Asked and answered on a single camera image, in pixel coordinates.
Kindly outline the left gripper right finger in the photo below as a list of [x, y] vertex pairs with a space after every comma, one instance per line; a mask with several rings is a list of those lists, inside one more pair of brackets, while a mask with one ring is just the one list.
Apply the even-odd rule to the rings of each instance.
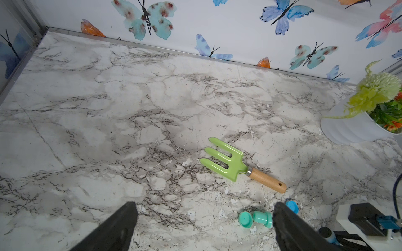
[[278, 202], [273, 211], [273, 227], [281, 251], [339, 251], [286, 204]]

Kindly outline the potted flower plant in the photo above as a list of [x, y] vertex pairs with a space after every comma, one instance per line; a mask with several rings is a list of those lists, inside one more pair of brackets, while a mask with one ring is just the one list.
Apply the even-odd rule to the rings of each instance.
[[356, 92], [335, 105], [320, 121], [324, 135], [336, 144], [375, 141], [402, 134], [402, 80], [387, 72], [366, 76]]

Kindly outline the teal stamp lying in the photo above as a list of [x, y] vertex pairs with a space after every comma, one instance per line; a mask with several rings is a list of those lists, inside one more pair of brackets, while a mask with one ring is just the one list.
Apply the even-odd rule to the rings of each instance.
[[255, 222], [264, 225], [266, 228], [273, 227], [273, 216], [271, 212], [255, 211], [252, 217]]

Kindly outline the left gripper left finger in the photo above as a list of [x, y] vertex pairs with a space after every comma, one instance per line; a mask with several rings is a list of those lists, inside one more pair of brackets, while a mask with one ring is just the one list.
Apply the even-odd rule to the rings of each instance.
[[127, 251], [137, 221], [135, 202], [127, 202], [71, 250]]

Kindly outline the teal cap near fork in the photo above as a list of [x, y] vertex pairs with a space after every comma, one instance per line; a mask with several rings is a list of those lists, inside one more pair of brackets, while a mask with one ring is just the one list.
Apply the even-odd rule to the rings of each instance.
[[239, 214], [238, 222], [243, 228], [249, 229], [253, 225], [253, 217], [249, 212], [244, 211]]

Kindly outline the blue stamp cap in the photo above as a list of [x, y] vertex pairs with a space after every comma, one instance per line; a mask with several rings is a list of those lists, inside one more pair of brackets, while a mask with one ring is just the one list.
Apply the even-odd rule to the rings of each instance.
[[286, 206], [287, 206], [289, 209], [291, 209], [295, 214], [298, 214], [298, 212], [299, 212], [299, 207], [298, 207], [298, 205], [297, 205], [296, 202], [290, 200], [290, 201], [287, 201], [285, 204], [286, 204]]

